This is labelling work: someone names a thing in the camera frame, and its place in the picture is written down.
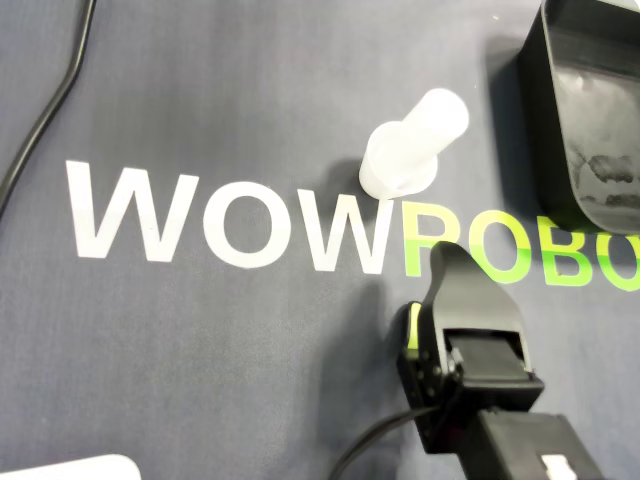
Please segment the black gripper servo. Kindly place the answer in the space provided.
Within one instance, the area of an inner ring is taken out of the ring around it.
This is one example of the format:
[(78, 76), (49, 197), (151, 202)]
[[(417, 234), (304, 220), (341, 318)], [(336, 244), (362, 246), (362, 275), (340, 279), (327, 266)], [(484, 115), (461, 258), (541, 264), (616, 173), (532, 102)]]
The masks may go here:
[[(405, 309), (397, 368), (409, 406), (428, 410), (415, 420), (424, 450), (449, 454), (478, 412), (527, 412), (544, 383), (525, 369), (512, 348), (525, 349), (516, 302), (471, 254), (456, 243), (440, 241), (431, 250), (430, 266), (431, 284), (423, 303), (410, 302)], [(441, 351), (445, 331), (469, 331), (445, 336), (446, 367), (436, 365), (434, 355), (425, 359), (420, 352), (420, 312), (424, 347)]]

